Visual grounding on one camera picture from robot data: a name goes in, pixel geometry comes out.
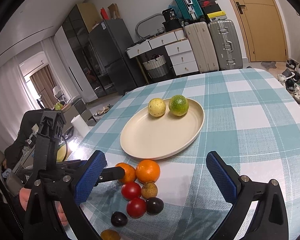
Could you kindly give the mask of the person's left hand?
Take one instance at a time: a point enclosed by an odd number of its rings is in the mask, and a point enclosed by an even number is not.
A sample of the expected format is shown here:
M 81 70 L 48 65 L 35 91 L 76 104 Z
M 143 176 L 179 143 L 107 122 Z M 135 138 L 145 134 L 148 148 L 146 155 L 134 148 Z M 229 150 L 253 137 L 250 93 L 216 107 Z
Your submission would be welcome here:
M 26 211 L 27 210 L 27 206 L 29 203 L 29 199 L 30 199 L 30 195 L 31 195 L 31 189 L 26 189 L 24 187 L 22 187 L 19 191 L 19 202 L 21 204 L 21 207 Z M 60 202 L 55 201 L 54 202 L 54 206 L 56 208 L 57 211 L 57 215 L 59 217 L 59 220 L 62 224 L 62 226 L 67 226 L 68 220 L 66 218 L 66 215 L 63 211 L 62 205 Z M 31 210 L 32 211 L 42 211 L 41 205 L 40 205 L 40 199 L 37 199 L 36 202 L 33 202 L 31 204 Z

